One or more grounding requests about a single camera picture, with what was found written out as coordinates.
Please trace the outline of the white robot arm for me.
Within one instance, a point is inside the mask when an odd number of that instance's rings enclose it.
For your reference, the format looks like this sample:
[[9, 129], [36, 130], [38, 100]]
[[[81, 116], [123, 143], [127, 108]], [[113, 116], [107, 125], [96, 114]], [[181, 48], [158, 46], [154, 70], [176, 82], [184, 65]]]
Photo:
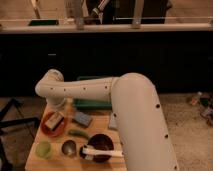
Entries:
[[35, 92], [55, 109], [67, 98], [110, 102], [127, 171], [179, 171], [158, 93], [145, 75], [66, 82], [60, 71], [50, 69]]

